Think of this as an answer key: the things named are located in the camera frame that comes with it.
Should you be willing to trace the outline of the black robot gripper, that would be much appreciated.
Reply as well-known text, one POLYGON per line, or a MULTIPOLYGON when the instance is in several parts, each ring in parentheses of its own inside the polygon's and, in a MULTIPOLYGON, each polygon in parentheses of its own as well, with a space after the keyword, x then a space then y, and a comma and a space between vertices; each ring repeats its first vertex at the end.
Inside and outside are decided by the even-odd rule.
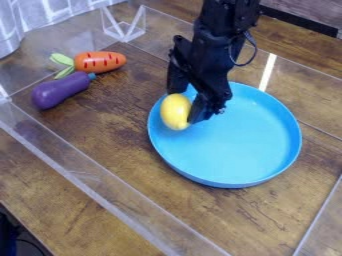
POLYGON ((214 114, 222 114, 226 110, 226 101, 233 97, 227 73, 235 66, 247 65, 258 52, 255 47, 250 60, 238 63, 245 41, 257 46, 249 31, 216 36, 200 23, 194 26, 191 41, 180 35, 174 37, 167 70, 167 93, 183 93, 188 83, 195 87, 199 94, 187 117, 190 124, 208 120, 214 114))

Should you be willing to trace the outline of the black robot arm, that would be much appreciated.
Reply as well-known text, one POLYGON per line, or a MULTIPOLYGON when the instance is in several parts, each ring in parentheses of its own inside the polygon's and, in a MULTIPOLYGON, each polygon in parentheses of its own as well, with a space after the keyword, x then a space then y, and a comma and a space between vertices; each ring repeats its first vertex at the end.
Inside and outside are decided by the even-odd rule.
POLYGON ((247 65, 258 47, 249 29, 257 25, 261 0, 203 0, 192 40, 174 36, 167 71, 167 93, 196 90, 187 122, 208 120, 226 110, 233 98, 227 74, 247 65))

